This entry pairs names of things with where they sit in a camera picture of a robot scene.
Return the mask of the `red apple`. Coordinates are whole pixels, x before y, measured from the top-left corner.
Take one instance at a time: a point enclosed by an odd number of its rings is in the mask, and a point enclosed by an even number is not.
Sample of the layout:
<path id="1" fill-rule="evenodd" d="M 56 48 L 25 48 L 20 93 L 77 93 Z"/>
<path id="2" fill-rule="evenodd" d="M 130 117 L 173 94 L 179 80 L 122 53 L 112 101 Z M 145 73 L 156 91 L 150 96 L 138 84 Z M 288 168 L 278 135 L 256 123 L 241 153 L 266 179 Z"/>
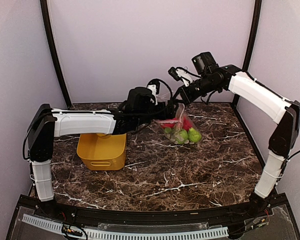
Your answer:
<path id="1" fill-rule="evenodd" d="M 167 120 L 163 120 L 161 121 L 159 124 L 163 129 L 166 128 L 174 128 L 176 124 L 178 124 L 180 121 L 173 118 L 173 119 L 167 119 Z"/>

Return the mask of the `red tomato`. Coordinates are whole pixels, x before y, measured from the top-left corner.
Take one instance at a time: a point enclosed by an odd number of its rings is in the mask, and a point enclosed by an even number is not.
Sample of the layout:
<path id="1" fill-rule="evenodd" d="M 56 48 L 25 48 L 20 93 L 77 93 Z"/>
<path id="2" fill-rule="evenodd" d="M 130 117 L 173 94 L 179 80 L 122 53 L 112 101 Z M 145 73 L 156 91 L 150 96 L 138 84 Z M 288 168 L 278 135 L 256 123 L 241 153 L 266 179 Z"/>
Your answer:
<path id="1" fill-rule="evenodd" d="M 192 127 L 193 127 L 192 121 L 187 118 L 184 118 L 182 128 L 186 131 L 189 131 L 189 129 Z"/>

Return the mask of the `clear zip top bag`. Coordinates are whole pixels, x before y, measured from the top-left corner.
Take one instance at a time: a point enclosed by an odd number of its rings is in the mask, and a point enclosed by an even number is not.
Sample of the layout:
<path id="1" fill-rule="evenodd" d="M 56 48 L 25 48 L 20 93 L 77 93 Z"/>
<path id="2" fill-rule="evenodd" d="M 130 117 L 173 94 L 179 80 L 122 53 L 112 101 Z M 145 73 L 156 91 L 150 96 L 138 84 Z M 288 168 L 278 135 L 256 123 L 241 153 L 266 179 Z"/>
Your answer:
<path id="1" fill-rule="evenodd" d="M 176 145 L 192 145 L 202 139 L 202 134 L 189 118 L 183 103 L 177 104 L 174 118 L 155 122 L 162 129 L 164 136 Z"/>

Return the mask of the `green cabbage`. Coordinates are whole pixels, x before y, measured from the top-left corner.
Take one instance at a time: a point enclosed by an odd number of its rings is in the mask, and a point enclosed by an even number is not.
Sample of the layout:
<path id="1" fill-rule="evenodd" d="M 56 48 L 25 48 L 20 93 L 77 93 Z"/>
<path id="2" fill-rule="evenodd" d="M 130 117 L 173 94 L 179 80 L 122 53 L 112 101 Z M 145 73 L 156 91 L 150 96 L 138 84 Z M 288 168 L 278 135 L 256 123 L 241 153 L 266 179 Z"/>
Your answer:
<path id="1" fill-rule="evenodd" d="M 188 132 L 185 129 L 181 129 L 174 133 L 174 137 L 178 144 L 184 144 L 188 140 Z"/>
<path id="2" fill-rule="evenodd" d="M 202 139 L 201 133 L 193 127 L 188 130 L 187 134 L 190 142 L 197 143 Z"/>

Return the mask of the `yellow plastic basket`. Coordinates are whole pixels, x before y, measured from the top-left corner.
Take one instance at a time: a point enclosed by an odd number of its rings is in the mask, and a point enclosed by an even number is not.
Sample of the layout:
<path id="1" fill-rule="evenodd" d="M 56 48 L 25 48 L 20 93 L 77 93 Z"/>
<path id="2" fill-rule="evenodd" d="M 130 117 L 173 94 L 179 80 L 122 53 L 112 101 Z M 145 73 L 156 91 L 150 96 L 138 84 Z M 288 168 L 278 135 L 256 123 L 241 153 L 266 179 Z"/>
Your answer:
<path id="1" fill-rule="evenodd" d="M 97 133 L 81 134 L 76 153 L 92 171 L 117 171 L 126 163 L 127 135 L 100 138 Z"/>

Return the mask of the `yellow lemon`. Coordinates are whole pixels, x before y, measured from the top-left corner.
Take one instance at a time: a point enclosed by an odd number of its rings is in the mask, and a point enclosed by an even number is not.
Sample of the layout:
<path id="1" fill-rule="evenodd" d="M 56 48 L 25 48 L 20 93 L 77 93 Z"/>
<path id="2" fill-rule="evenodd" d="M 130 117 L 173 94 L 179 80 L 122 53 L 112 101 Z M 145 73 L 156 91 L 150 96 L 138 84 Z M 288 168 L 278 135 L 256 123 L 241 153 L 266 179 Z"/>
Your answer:
<path id="1" fill-rule="evenodd" d="M 112 136 L 111 134 L 103 134 L 103 133 L 97 133 L 96 135 L 99 138 L 102 138 L 102 139 L 107 139 L 107 138 L 110 138 Z"/>

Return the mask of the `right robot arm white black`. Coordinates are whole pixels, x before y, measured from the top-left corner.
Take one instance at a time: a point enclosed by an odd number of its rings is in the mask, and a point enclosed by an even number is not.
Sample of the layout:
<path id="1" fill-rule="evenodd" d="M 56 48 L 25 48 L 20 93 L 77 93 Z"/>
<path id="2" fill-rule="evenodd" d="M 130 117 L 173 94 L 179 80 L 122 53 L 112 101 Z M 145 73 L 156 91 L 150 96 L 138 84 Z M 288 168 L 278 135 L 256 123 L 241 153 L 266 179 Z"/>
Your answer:
<path id="1" fill-rule="evenodd" d="M 219 66 L 210 52 L 202 52 L 191 61 L 196 74 L 182 67 L 171 67 L 168 70 L 168 74 L 176 81 L 183 82 L 183 86 L 175 93 L 176 96 L 181 96 L 181 103 L 188 105 L 207 94 L 230 91 L 258 107 L 277 125 L 269 138 L 266 164 L 245 205 L 245 213 L 256 217 L 269 204 L 275 186 L 293 157 L 290 152 L 299 135 L 300 103 L 274 92 L 235 65 Z"/>

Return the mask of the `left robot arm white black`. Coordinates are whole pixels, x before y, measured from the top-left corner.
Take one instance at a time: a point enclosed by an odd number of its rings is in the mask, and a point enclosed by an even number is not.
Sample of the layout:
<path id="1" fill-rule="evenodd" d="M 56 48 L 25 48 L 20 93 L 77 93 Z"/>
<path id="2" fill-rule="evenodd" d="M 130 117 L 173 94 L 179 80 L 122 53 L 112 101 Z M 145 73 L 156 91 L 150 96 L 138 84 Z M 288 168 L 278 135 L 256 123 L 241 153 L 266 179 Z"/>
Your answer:
<path id="1" fill-rule="evenodd" d="M 51 160 L 55 138 L 77 134 L 122 135 L 153 120 L 173 118 L 175 112 L 172 97 L 166 102 L 157 102 L 147 87 L 131 89 L 128 99 L 110 110 L 62 110 L 42 104 L 22 144 L 22 157 L 31 165 L 41 210 L 50 218 L 57 218 L 61 213 L 60 206 L 53 201 Z"/>

